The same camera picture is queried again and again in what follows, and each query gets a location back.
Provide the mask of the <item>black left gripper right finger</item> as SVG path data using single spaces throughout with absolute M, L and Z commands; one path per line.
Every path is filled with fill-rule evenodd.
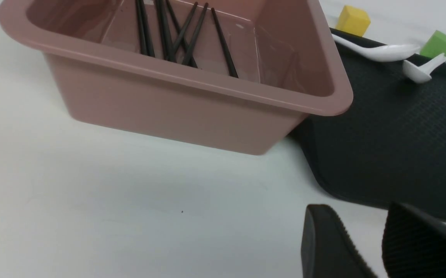
M 390 278 L 446 278 L 446 224 L 412 205 L 393 202 L 382 262 Z

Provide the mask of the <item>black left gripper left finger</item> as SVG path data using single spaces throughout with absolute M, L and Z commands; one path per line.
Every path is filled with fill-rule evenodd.
M 376 278 L 339 215 L 326 204 L 306 207 L 302 234 L 304 278 Z

